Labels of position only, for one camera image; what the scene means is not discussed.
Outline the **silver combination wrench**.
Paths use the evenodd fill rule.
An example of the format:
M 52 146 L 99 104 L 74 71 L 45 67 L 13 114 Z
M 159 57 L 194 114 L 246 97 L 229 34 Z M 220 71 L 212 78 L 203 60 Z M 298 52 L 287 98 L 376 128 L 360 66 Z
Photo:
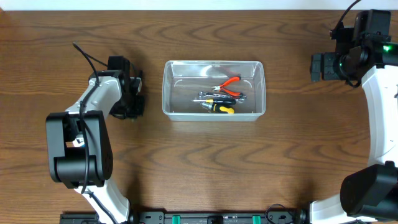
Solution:
M 229 98 L 229 99 L 235 99 L 235 100 L 241 100 L 241 101 L 244 101 L 246 99 L 245 95 L 232 96 L 232 95 L 212 93 L 212 92 L 206 92 L 206 91 L 199 91 L 198 96 L 200 98 L 211 98 L 211 97 L 213 97 L 213 98 Z

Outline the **stubby yellow black screwdriver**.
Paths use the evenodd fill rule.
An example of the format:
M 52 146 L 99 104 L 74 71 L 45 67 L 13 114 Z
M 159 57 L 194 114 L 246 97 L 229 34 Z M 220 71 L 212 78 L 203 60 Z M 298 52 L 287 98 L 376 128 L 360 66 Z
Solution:
M 201 106 L 207 110 L 215 111 L 217 113 L 234 114 L 234 109 L 227 105 L 217 103 L 201 103 Z

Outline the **red handled pliers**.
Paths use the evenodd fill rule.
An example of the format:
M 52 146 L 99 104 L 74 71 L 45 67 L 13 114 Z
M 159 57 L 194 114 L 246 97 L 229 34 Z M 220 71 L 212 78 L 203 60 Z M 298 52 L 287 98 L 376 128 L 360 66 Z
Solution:
M 241 80 L 240 76 L 231 77 L 231 78 L 227 79 L 225 82 L 223 82 L 222 84 L 213 86 L 211 88 L 213 91 L 226 93 L 227 95 L 240 96 L 240 95 L 243 95 L 243 93 L 229 89 L 229 86 L 231 84 L 239 82 L 240 80 Z

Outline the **thin black precision screwdriver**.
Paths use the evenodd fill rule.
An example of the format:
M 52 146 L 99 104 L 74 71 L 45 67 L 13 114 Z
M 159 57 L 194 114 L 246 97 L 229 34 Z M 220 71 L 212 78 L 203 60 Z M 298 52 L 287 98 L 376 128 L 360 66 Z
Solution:
M 193 102 L 196 103 L 217 103 L 217 104 L 222 104 L 222 105 L 235 105 L 236 100 L 235 99 L 229 99 L 229 98 L 209 98 L 209 99 L 193 99 Z

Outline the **blue white card box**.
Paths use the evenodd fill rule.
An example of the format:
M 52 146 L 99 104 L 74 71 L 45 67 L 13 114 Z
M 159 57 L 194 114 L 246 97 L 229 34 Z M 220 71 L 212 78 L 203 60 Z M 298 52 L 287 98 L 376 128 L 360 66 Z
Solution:
M 84 147 L 85 141 L 83 137 L 77 137 L 75 140 L 72 141 L 74 147 Z

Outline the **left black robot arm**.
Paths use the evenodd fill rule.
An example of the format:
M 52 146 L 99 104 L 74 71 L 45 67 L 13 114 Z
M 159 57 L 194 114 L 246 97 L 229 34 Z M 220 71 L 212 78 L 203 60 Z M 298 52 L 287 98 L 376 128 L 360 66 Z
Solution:
M 142 71 L 125 57 L 110 56 L 106 70 L 94 72 L 88 88 L 64 112 L 45 121 L 49 172 L 54 182 L 81 194 L 96 215 L 82 223 L 133 223 L 129 200 L 118 189 L 106 118 L 136 119 L 143 115 Z

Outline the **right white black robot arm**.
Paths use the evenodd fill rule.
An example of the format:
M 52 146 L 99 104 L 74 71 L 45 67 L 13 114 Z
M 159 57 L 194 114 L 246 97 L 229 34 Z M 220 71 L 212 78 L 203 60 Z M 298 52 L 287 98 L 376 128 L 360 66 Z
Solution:
M 397 44 L 389 11 L 357 14 L 353 27 L 338 21 L 330 31 L 334 52 L 312 55 L 313 82 L 341 80 L 361 87 L 369 114 L 366 168 L 347 176 L 339 194 L 310 204 L 299 223 L 371 223 L 397 220 Z

